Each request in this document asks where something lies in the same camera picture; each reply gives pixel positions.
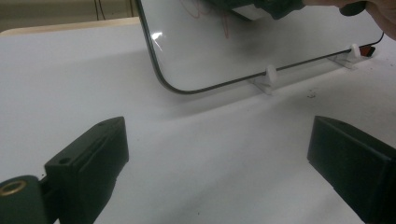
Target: white plastic stand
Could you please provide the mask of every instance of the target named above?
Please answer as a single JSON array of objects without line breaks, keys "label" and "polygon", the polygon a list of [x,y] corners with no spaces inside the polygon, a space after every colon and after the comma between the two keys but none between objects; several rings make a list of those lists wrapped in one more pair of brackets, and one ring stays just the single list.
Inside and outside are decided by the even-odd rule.
[{"label": "white plastic stand", "polygon": [[[357,44],[350,46],[350,52],[340,53],[328,58],[329,60],[338,63],[348,69],[353,68],[353,64],[357,63],[361,59],[361,50]],[[260,77],[254,77],[249,80],[250,83],[254,84],[261,91],[271,95],[273,91],[274,83],[276,82],[278,73],[273,65],[268,65],[265,68],[265,75]]]},{"label": "white plastic stand", "polygon": [[361,50],[357,44],[353,44],[350,46],[350,52],[337,54],[329,57],[328,59],[344,66],[345,68],[352,69],[353,64],[356,63],[360,58]]},{"label": "white plastic stand", "polygon": [[261,91],[266,94],[272,94],[272,86],[277,80],[277,71],[273,65],[268,65],[265,68],[265,75],[260,77],[254,77],[250,80],[250,83],[254,84]]}]

